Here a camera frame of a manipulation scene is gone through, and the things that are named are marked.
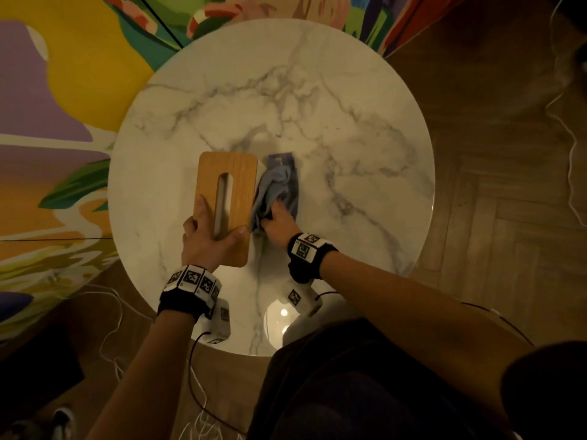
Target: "wooden board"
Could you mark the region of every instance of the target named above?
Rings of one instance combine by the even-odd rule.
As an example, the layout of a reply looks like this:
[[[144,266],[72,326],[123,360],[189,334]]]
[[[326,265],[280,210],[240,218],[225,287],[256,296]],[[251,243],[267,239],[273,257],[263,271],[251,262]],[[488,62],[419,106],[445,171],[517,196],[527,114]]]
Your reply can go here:
[[[234,152],[203,152],[200,155],[198,179],[195,187],[195,198],[202,195],[212,209],[214,220],[211,222],[214,231],[216,221],[216,198],[218,195],[218,179],[225,173],[232,176],[232,199],[228,231],[246,225],[249,228],[253,200],[255,199],[255,180],[257,178],[257,158],[253,154]],[[222,262],[224,266],[243,267],[246,265],[249,252],[250,234],[236,244]]]

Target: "qr code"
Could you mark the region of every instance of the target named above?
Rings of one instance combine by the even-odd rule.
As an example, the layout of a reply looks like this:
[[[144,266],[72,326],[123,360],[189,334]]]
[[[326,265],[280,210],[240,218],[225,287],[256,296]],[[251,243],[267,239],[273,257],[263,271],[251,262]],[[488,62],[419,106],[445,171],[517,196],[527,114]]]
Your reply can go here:
[[[185,282],[190,283],[190,284],[197,284],[198,281],[200,280],[200,273],[196,273],[196,272],[190,272],[188,270],[188,272],[186,273],[186,276],[184,277]]]
[[[216,301],[216,298],[218,298],[219,293],[220,293],[220,289],[217,286],[214,286],[214,291],[212,292],[212,295],[210,295],[210,298],[212,298],[214,301]]]
[[[224,307],[220,307],[220,319],[223,321],[230,320],[230,317],[228,315],[228,309],[225,309]]]
[[[200,288],[206,293],[210,293],[210,290],[212,290],[212,286],[214,286],[214,281],[204,276],[202,278],[202,282],[200,283]]]
[[[169,281],[167,281],[167,284],[171,284],[173,281],[177,281],[178,278],[181,276],[181,273],[183,273],[183,270],[172,274],[172,277],[169,278]]]
[[[304,240],[307,240],[310,244],[314,244],[317,240],[320,240],[320,236],[308,235],[304,238]]]
[[[310,246],[305,245],[305,244],[300,244],[297,246],[296,255],[298,255],[302,259],[305,259],[308,257],[309,251],[310,251]]]
[[[300,299],[302,299],[302,297],[298,295],[297,291],[295,290],[292,290],[288,295],[288,300],[290,300],[294,307],[297,306],[297,303],[299,303]]]

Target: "forearm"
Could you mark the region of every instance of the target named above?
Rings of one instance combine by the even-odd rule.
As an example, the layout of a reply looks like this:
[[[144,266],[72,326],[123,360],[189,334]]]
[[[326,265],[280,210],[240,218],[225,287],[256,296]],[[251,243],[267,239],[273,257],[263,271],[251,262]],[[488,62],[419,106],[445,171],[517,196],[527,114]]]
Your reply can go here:
[[[320,275],[394,344],[461,392],[504,413],[501,376],[532,350],[526,342],[438,290],[336,251],[326,255]]]
[[[88,440],[169,438],[193,327],[192,315],[161,312]]]

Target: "person's left arm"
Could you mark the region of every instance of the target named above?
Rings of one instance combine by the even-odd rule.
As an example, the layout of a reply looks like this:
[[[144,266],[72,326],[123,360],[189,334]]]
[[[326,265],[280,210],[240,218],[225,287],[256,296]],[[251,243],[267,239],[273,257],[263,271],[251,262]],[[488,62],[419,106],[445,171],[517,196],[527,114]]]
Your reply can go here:
[[[195,215],[196,219],[184,222],[181,263],[213,272],[247,230],[240,227],[215,241],[214,220],[202,197]],[[194,324],[190,312],[164,310],[159,314],[87,440],[169,438]]]

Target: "person's left hand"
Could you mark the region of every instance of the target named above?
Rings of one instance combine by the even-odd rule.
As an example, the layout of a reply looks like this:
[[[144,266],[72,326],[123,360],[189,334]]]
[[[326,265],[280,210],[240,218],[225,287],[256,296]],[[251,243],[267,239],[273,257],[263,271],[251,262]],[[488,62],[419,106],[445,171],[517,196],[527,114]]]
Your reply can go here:
[[[209,272],[215,271],[230,248],[248,233],[243,225],[231,231],[221,240],[214,240],[214,218],[206,199],[199,196],[195,206],[195,217],[184,222],[183,251],[181,265],[200,266]]]

